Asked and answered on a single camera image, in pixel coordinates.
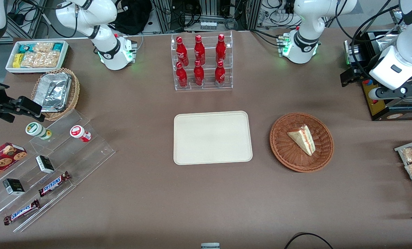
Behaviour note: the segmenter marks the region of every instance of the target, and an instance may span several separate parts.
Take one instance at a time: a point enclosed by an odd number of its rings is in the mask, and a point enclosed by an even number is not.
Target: clear acrylic rack
[[[71,137],[69,131],[75,125],[83,126],[91,133],[92,139],[84,143]],[[30,140],[23,146],[28,156],[0,174],[1,225],[13,232],[26,229],[115,153],[92,128],[89,119],[76,110],[68,112],[51,124],[48,129],[52,131],[52,137],[49,140],[39,138]],[[46,174],[40,171],[35,160],[38,155],[49,157],[55,168],[54,173]],[[38,190],[66,171],[71,178],[44,197],[40,197]],[[26,192],[20,196],[9,195],[2,184],[6,178],[19,179]],[[3,224],[5,216],[15,213],[35,199],[39,200],[40,209],[29,212],[8,226]]]
[[[223,67],[225,68],[225,83],[222,87],[217,87],[215,85],[215,69],[217,68],[217,62],[215,61],[215,47],[218,42],[218,35],[225,35],[226,44],[226,59],[223,62]],[[205,72],[205,83],[203,86],[197,86],[195,84],[194,77],[194,62],[195,62],[195,35],[201,35],[201,39],[205,46],[206,51],[206,63],[203,65]],[[176,37],[181,36],[183,38],[183,43],[187,49],[187,56],[189,59],[189,65],[185,66],[184,69],[187,73],[187,88],[181,88],[177,81],[176,75],[176,63],[177,58],[177,42]],[[171,35],[171,55],[172,55],[172,69],[174,71],[174,86],[176,90],[215,90],[215,89],[229,89],[233,87],[233,37],[232,32],[210,32],[210,33],[182,33]]]

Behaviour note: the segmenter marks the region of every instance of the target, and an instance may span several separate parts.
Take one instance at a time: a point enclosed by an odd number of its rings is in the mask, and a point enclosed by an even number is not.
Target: wicker basket
[[[63,112],[42,112],[42,114],[46,116],[46,119],[50,121],[55,121],[59,119],[61,116],[65,115],[65,113],[74,109],[75,106],[77,105],[78,95],[80,93],[80,83],[78,82],[78,79],[76,78],[75,74],[71,70],[67,68],[60,68],[57,70],[53,70],[51,72],[47,72],[46,74],[58,74],[58,73],[70,74],[72,76],[72,82],[71,82],[71,88],[69,91],[69,97],[68,97],[66,109]],[[34,99],[35,93],[37,92],[37,87],[38,87],[38,83],[40,82],[40,79],[37,80],[37,83],[34,86],[34,90],[32,91],[32,94],[30,95],[30,99],[32,100]]]
[[[287,134],[306,124],[311,131],[315,152],[308,156]],[[314,172],[322,169],[332,158],[334,141],[328,128],[317,118],[301,112],[282,116],[271,129],[269,136],[275,157],[286,167],[298,172]]]

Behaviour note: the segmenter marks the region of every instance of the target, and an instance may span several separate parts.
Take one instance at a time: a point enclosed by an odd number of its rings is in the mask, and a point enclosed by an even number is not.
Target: snack box
[[[16,68],[13,67],[13,61],[16,57],[16,54],[19,52],[20,45],[28,44],[28,43],[37,43],[37,42],[45,42],[45,43],[55,43],[55,44],[63,44],[62,50],[60,51],[59,61],[56,67],[39,67],[39,68]],[[9,56],[8,63],[6,63],[6,70],[13,74],[42,74],[52,70],[57,70],[62,68],[66,53],[68,51],[68,43],[63,40],[37,40],[37,41],[17,41],[12,48],[11,55]]]
[[[0,173],[23,159],[26,155],[26,150],[21,146],[11,143],[5,143],[0,146]]]

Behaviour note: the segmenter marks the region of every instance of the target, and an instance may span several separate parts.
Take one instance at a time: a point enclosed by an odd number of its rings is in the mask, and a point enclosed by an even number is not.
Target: red bottle
[[[179,82],[179,85],[181,88],[187,88],[187,74],[185,69],[183,68],[183,65],[181,62],[176,63],[177,67],[177,81]]]
[[[201,35],[195,35],[195,59],[199,60],[202,65],[206,63],[205,46],[201,42]]]
[[[225,61],[226,59],[226,44],[225,44],[225,35],[218,35],[217,47],[215,47],[215,61],[218,63],[220,60]]]
[[[217,68],[215,69],[215,85],[217,87],[222,87],[225,85],[225,69],[223,68],[223,61],[220,60],[217,63]]]
[[[179,62],[183,63],[183,66],[189,65],[189,59],[187,58],[187,49],[186,46],[183,44],[183,38],[178,36],[176,38],[177,41],[177,57]]]
[[[194,75],[195,75],[195,84],[198,86],[203,86],[205,83],[205,71],[203,70],[201,66],[200,60],[195,61]]]

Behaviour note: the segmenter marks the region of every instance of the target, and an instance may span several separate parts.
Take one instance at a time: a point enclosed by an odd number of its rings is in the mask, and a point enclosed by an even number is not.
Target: table surface
[[[176,92],[170,35],[146,36],[137,61],[110,71],[91,41],[68,40],[78,77],[77,110],[117,151],[22,233],[0,220],[0,248],[283,248],[312,232],[334,248],[412,248],[412,183],[393,148],[412,142],[412,121],[372,122],[359,85],[342,88],[345,37],[328,28],[312,60],[296,65],[254,34],[233,32],[234,88]],[[8,73],[8,95],[30,96],[38,75]],[[179,166],[173,120],[181,113],[243,110],[253,158]],[[307,112],[332,133],[323,170],[293,172],[269,146],[269,130],[289,112]],[[0,145],[27,143],[32,121],[0,120]],[[290,248],[325,248],[300,237]]]

